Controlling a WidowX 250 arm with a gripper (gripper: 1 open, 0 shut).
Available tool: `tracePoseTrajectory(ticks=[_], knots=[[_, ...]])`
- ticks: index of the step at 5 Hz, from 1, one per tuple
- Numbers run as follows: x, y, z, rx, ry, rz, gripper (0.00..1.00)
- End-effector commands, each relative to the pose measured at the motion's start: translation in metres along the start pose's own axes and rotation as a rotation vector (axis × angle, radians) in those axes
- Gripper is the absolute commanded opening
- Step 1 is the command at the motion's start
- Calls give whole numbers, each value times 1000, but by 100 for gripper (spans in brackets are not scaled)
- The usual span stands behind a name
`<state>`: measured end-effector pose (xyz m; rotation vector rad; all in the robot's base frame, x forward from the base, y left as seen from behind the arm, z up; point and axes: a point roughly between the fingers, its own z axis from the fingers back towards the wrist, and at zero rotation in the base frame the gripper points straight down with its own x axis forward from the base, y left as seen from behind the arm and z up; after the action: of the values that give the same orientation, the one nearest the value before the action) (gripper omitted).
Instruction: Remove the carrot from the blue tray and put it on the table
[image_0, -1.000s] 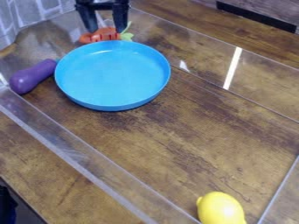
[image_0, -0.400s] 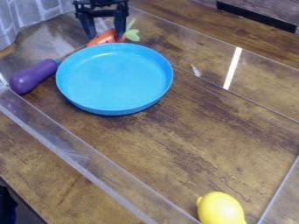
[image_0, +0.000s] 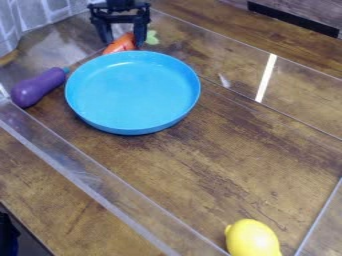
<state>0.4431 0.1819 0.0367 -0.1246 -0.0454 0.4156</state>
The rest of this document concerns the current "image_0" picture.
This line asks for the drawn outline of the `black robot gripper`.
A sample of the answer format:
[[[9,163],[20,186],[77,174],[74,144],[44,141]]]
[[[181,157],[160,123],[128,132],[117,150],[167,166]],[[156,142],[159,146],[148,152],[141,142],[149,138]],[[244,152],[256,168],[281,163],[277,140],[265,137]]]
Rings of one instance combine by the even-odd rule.
[[[151,21],[149,7],[148,2],[138,2],[137,0],[102,0],[86,5],[90,22],[104,44],[109,44],[113,40],[109,24],[114,23],[133,24],[134,45],[140,47],[144,44],[146,24]]]

